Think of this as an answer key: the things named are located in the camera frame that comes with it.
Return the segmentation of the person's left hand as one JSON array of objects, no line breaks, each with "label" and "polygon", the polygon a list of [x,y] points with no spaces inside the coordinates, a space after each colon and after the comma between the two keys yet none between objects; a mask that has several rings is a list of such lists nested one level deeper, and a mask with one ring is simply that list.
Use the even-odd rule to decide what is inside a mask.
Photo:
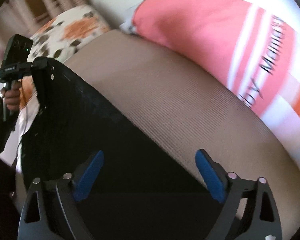
[{"label": "person's left hand", "polygon": [[10,90],[1,90],[3,102],[9,111],[18,112],[20,109],[20,89],[21,82],[15,81]]}]

